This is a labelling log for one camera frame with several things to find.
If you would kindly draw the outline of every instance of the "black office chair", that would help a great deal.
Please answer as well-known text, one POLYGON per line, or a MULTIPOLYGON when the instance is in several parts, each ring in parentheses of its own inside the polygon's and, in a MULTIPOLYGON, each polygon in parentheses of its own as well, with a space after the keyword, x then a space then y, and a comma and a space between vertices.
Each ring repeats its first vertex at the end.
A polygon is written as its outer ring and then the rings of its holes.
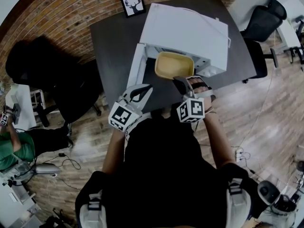
POLYGON ((16 84, 29 85, 50 92, 55 105, 36 111, 42 124, 47 127, 47 114, 58 109, 66 123, 83 116, 91 107, 97 115, 101 111, 95 105, 101 92, 99 74, 94 65, 81 66, 74 58, 52 45, 45 37, 28 43, 17 42, 9 53, 6 72, 16 84))
POLYGON ((254 9, 247 28, 241 31, 256 69, 256 76, 251 78, 267 76, 266 58, 273 59, 275 67, 278 67, 275 51, 271 48, 271 54, 264 54, 256 41, 266 41, 286 18, 287 13, 283 5, 277 0, 269 0, 267 7, 257 6, 254 9))

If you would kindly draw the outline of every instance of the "brick wall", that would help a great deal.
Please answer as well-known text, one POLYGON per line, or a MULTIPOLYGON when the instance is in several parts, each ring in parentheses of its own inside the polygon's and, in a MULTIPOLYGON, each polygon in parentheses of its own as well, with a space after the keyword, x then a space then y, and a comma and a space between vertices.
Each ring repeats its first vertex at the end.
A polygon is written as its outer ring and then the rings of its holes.
MULTIPOLYGON (((160 1, 165 0, 144 0, 145 4, 160 1)), ((234 0, 222 1, 229 7, 234 0)), ((89 26, 121 11, 120 0, 33 0, 0 41, 0 80, 6 91, 11 81, 5 73, 5 62, 17 41, 45 35, 86 62, 94 59, 89 26)))

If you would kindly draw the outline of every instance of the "dark table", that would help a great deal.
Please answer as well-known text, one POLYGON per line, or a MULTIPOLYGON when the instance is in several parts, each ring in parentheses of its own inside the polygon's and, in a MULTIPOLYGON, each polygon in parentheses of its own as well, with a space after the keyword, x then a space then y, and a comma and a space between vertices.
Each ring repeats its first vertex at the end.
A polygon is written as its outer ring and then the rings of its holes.
MULTIPOLYGON (((228 25, 231 46, 228 49, 227 71, 204 78, 213 89, 257 75, 246 44, 221 0, 171 0, 161 4, 195 10, 211 18, 219 18, 228 25)), ((121 12, 90 27, 98 70, 110 108, 126 90, 136 45, 139 43, 149 8, 150 6, 146 6, 146 13, 128 19, 121 12)), ((181 95, 173 82, 156 76, 153 59, 147 61, 143 83, 153 85, 153 93, 143 112, 181 101, 181 95)))

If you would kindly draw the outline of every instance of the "picture frame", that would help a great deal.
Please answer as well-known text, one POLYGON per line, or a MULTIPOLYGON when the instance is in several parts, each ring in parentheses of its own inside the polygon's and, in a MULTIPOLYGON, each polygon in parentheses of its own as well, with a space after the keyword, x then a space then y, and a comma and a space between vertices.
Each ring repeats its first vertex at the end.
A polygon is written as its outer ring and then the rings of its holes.
POLYGON ((127 18, 146 12, 143 0, 120 0, 127 18))

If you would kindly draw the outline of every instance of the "green shirt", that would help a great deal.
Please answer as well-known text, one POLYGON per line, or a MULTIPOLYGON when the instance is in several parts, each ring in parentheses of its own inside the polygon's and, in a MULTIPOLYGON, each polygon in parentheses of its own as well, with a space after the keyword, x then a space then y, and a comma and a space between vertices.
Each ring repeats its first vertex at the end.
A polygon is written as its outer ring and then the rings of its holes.
POLYGON ((27 133, 19 133, 21 149, 14 152, 13 144, 10 140, 10 133, 0 135, 0 171, 17 163, 16 155, 23 161, 31 162, 35 158, 35 146, 33 139, 27 133))

